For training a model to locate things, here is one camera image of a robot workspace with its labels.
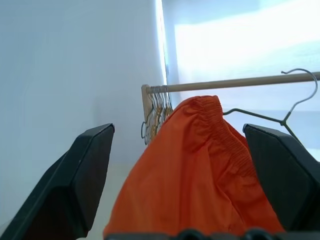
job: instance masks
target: hanging clothes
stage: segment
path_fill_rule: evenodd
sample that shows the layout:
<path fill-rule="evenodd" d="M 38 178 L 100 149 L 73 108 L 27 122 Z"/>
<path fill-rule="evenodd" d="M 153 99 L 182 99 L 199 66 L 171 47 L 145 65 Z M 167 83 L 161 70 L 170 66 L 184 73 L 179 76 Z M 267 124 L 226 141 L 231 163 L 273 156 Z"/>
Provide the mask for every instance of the hanging clothes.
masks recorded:
<path fill-rule="evenodd" d="M 256 176 L 246 139 L 217 96 L 183 101 L 128 175 L 104 236 L 284 231 Z"/>

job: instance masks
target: black plastic piece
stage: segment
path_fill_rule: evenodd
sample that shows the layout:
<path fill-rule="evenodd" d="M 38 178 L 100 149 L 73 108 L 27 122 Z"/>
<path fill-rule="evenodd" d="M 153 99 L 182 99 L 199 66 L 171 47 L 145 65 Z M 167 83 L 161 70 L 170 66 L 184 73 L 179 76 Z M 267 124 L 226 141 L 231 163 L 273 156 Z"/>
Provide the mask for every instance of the black plastic piece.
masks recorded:
<path fill-rule="evenodd" d="M 79 135 L 42 176 L 0 240 L 75 240 L 93 226 L 105 186 L 115 128 Z"/>
<path fill-rule="evenodd" d="M 177 236 L 169 236 L 161 233 L 119 233 L 110 234 L 104 240 L 182 240 L 181 236 L 193 237 L 193 230 L 185 230 Z M 201 235 L 203 240 L 319 240 L 320 232 L 284 232 L 271 235 L 262 229 L 251 229 L 244 236 L 235 236 L 229 233 L 213 233 L 212 235 Z"/>
<path fill-rule="evenodd" d="M 206 237 L 199 231 L 188 229 L 182 231 L 176 238 L 177 240 L 206 240 Z"/>
<path fill-rule="evenodd" d="M 252 124 L 243 132 L 257 177 L 284 229 L 319 231 L 319 162 L 291 135 Z"/>

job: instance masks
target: clothes hanger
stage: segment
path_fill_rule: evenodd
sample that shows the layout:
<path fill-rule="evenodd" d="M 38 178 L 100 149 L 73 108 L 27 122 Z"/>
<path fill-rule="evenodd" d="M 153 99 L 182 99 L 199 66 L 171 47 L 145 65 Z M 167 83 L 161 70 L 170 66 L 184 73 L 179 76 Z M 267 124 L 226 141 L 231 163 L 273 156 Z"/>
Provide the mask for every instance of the clothes hanger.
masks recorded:
<path fill-rule="evenodd" d="M 165 87 L 164 92 L 160 92 L 160 88 Z M 153 93 L 148 94 L 151 101 L 152 109 L 146 117 L 146 121 L 141 125 L 141 138 L 144 144 L 148 145 L 155 137 L 160 126 L 167 120 L 173 112 L 170 94 L 167 86 L 153 87 Z"/>
<path fill-rule="evenodd" d="M 233 112 L 239 112 L 239 113 L 248 114 L 248 115 L 251 115 L 251 116 L 254 116 L 254 117 L 258 117 L 258 118 L 261 118 L 261 119 L 266 119 L 266 120 L 269 120 L 269 121 L 272 121 L 272 122 L 279 123 L 281 126 L 284 126 L 287 129 L 287 131 L 290 133 L 291 136 L 293 136 L 299 143 L 301 143 L 299 141 L 299 139 L 297 138 L 297 136 L 294 134 L 294 132 L 288 126 L 287 120 L 290 117 L 292 111 L 295 109 L 295 107 L 298 104 L 301 104 L 301 103 L 303 103 L 305 101 L 308 101 L 309 99 L 311 99 L 317 93 L 317 91 L 318 91 L 318 80 L 317 80 L 316 76 L 312 72 L 310 72 L 310 71 L 308 71 L 306 69 L 303 69 L 303 68 L 295 68 L 295 69 L 292 69 L 292 70 L 290 70 L 288 72 L 282 71 L 281 73 L 282 74 L 290 74 L 290 73 L 295 72 L 295 71 L 303 71 L 303 72 L 306 72 L 307 74 L 309 74 L 313 78 L 313 80 L 315 81 L 315 88 L 314 88 L 313 93 L 309 97 L 307 97 L 307 98 L 305 98 L 303 100 L 297 101 L 295 104 L 293 104 L 293 106 L 291 107 L 290 111 L 286 114 L 286 116 L 284 117 L 283 120 L 279 120 L 279 119 L 275 119 L 275 118 L 272 118 L 272 117 L 260 115 L 260 114 L 257 114 L 257 113 L 254 113 L 254 112 L 250 112 L 250 111 L 246 111 L 246 110 L 242 110 L 242 109 L 239 109 L 239 108 L 233 108 L 233 109 L 231 109 L 231 110 L 229 110 L 227 112 L 224 112 L 223 115 L 225 116 L 225 115 L 228 115 L 228 114 L 233 113 Z"/>

